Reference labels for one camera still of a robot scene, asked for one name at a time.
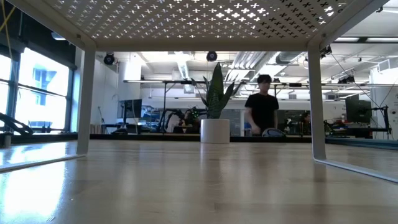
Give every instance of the white planter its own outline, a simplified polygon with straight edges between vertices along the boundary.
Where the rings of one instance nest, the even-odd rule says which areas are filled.
[[[229,143],[228,119],[203,119],[200,124],[200,142]]]

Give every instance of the potted plant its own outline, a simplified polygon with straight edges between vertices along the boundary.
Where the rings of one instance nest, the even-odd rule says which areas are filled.
[[[207,119],[201,120],[200,141],[203,143],[229,143],[229,120],[220,119],[221,112],[229,99],[238,92],[241,82],[235,89],[230,84],[224,92],[223,72],[220,63],[217,63],[211,81],[205,77],[206,98],[199,91],[200,98],[206,106]],[[192,85],[198,88],[198,83],[192,79]]]

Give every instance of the black t-shirt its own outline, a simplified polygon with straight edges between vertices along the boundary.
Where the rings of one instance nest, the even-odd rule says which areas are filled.
[[[253,120],[261,130],[276,128],[274,124],[274,111],[279,109],[278,100],[271,95],[256,93],[249,96],[244,107],[251,108]]]

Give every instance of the glass window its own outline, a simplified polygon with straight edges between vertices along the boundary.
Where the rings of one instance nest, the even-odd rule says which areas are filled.
[[[19,89],[15,117],[32,128],[50,126],[63,129],[66,110],[67,100],[64,97]]]
[[[10,80],[11,74],[11,59],[0,55],[0,78]]]
[[[31,49],[21,54],[19,83],[66,96],[69,68]]]
[[[0,113],[6,114],[7,96],[8,96],[8,85],[5,83],[0,83]],[[4,122],[0,121],[0,127],[3,126]]]

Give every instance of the snake plant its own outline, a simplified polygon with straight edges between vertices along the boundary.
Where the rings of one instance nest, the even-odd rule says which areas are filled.
[[[203,79],[206,85],[206,98],[202,96],[200,91],[199,94],[203,104],[206,106],[207,118],[218,119],[221,116],[222,110],[228,103],[228,100],[238,92],[243,82],[239,83],[235,89],[235,83],[232,82],[224,92],[223,72],[221,71],[220,63],[217,63],[211,81],[208,81],[206,77],[203,77]],[[192,79],[192,85],[198,88],[198,83],[194,79]]]

